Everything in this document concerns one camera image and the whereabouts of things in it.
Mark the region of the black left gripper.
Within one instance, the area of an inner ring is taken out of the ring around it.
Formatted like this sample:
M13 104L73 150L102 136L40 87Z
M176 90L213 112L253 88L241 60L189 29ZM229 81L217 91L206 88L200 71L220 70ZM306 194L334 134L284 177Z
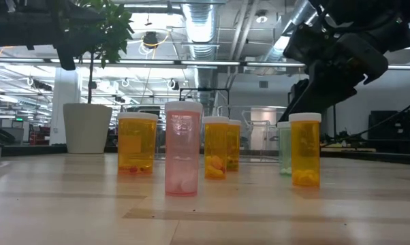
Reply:
M101 14L78 6L75 0L7 0L7 7L9 46L55 44L63 39L66 25L82 26L103 20ZM70 44L58 44L57 54L62 69L76 69Z

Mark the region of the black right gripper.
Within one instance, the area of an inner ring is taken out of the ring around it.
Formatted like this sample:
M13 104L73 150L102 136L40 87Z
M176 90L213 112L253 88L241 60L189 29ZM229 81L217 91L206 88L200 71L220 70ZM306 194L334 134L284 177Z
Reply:
M307 24L299 24L284 56L305 64L308 78L299 80L288 92L289 105L280 121L290 114L322 113L356 94L362 81L372 82L388 69L382 42L388 28L383 25L338 37Z

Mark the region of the amber bottle yellow pills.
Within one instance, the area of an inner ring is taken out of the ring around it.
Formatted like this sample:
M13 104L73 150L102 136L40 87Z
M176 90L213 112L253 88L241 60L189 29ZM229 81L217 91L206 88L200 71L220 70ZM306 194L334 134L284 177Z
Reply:
M294 186L320 187L320 113L289 115Z

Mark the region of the pale green pill bottle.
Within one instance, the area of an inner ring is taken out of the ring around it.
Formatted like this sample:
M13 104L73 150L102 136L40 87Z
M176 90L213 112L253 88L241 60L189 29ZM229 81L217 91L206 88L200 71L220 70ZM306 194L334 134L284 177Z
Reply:
M280 174L291 175L291 127L289 122L278 122Z

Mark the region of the amber pill bottle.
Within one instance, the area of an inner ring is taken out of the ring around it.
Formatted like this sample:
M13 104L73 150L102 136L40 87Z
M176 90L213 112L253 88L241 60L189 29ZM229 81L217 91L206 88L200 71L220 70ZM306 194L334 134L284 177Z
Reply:
M227 170L237 172L240 156L240 130L239 120L229 120L227 129Z

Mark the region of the amber bottle orange pills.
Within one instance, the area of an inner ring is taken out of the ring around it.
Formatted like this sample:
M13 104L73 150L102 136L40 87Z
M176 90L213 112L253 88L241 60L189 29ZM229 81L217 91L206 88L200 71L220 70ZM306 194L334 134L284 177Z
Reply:
M226 179L227 130L229 119L223 116L205 116L204 124L204 177L209 180Z

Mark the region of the wide amber bottle red pills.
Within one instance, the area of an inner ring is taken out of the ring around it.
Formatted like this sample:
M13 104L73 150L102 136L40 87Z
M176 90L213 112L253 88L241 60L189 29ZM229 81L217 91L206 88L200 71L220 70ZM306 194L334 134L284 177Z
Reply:
M118 174L152 174L158 116L121 112L118 120Z

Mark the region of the pink pill bottle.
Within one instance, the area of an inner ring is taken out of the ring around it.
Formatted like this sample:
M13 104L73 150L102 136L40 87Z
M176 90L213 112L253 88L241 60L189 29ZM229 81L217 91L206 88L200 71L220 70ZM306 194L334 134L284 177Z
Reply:
M202 104L171 101L165 104L165 193L198 193Z

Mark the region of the clear plastic storage bin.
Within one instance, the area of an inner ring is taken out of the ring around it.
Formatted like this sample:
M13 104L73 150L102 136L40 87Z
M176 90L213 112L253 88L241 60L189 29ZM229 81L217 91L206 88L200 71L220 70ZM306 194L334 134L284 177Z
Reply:
M105 153L117 153L117 147L105 147ZM63 154L67 153L67 147L64 146L4 146L1 150L2 157L18 157L41 154ZM275 150L240 150L242 156L262 156L277 157L278 152ZM410 154L395 154L383 152L357 152L357 151L321 151L320 157L323 158L341 158L356 159L364 161L378 161L386 163L400 163L410 165Z

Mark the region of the green leafy plant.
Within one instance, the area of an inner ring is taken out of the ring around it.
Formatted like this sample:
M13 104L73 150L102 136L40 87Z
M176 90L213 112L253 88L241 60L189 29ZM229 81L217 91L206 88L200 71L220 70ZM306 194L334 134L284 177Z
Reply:
M95 62L101 67L108 63L117 63L121 59L119 52L127 52L127 42L134 34L131 28L131 12L123 4L113 0L75 0L78 6L95 10L103 16L101 22L73 26L67 24L63 39L58 44L68 43L74 50L74 59L83 62L85 54L89 54L89 81L87 84L87 102L92 102L92 92L97 88L93 80Z

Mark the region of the wooden workbench with equipment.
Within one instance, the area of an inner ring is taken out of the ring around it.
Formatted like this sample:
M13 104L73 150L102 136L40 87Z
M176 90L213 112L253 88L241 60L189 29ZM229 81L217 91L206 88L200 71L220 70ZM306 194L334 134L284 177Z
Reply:
M320 135L320 148L322 152L375 152L368 146L368 142L360 135L354 136L346 131L341 131L335 137L328 134Z

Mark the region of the white plant pot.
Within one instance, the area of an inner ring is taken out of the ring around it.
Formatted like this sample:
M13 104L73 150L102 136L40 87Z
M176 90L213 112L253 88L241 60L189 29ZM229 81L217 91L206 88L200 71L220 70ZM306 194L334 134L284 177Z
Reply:
M91 103L66 103L63 117L68 153L104 153L112 108Z

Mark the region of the black cabinet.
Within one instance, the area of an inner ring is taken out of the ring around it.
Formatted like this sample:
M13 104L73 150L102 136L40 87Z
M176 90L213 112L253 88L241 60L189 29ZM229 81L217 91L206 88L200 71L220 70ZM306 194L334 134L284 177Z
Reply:
M377 152L410 154L410 110L371 129L367 141Z

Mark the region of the silver slanted ceiling duct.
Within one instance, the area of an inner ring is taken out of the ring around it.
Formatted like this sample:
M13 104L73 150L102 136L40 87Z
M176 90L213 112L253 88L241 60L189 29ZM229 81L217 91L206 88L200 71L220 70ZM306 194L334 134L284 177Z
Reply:
M277 63L283 58L283 51L296 27L301 23L310 23L317 17L315 8L309 0L297 0L294 10L278 18L274 26L274 43L260 61Z

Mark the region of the silver round ceiling duct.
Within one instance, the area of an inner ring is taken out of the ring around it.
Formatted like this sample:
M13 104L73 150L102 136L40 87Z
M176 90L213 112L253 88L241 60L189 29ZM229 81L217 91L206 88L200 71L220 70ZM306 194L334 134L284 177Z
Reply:
M209 4L184 4L185 30L189 47L190 59L194 61L212 61L217 58L217 47L212 44L216 40L216 7ZM217 86L217 70L198 67L194 68L195 85L197 88L215 88Z

